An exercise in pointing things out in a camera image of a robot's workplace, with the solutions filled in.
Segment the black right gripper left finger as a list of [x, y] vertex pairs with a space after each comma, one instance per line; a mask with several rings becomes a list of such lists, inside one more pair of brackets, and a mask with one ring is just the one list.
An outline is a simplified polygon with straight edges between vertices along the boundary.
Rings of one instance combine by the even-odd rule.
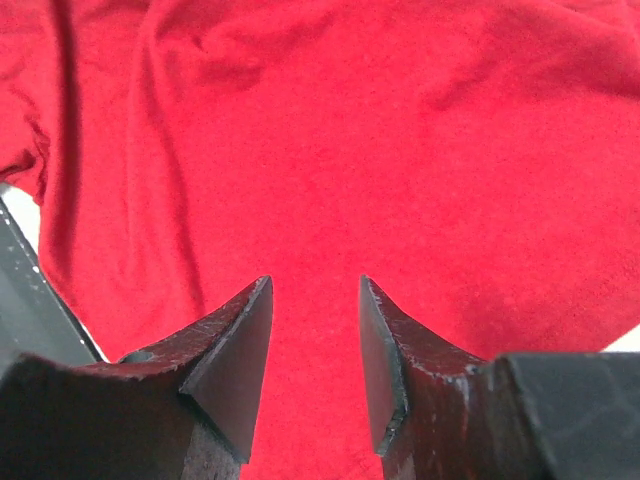
[[118, 363], [1, 360], [5, 479], [235, 479], [249, 461], [269, 347], [264, 276]]

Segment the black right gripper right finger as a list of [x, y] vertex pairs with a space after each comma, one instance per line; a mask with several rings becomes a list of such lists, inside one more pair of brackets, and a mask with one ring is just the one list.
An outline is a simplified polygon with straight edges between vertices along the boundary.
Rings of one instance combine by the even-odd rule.
[[403, 312], [369, 277], [359, 330], [373, 449], [387, 479], [635, 479], [635, 353], [484, 361]]

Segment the red t shirt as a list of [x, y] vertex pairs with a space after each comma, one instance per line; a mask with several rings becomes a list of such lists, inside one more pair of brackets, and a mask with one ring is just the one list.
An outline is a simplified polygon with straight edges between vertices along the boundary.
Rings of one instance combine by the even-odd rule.
[[469, 352], [639, 322], [635, 1], [5, 1], [1, 178], [111, 359], [274, 285], [246, 479], [376, 479], [372, 277]]

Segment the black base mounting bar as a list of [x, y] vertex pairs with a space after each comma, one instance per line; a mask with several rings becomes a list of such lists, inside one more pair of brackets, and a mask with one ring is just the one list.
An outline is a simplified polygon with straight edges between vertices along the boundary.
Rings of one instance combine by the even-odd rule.
[[25, 192], [1, 186], [1, 347], [62, 364], [104, 354], [44, 277], [37, 255], [40, 208]]

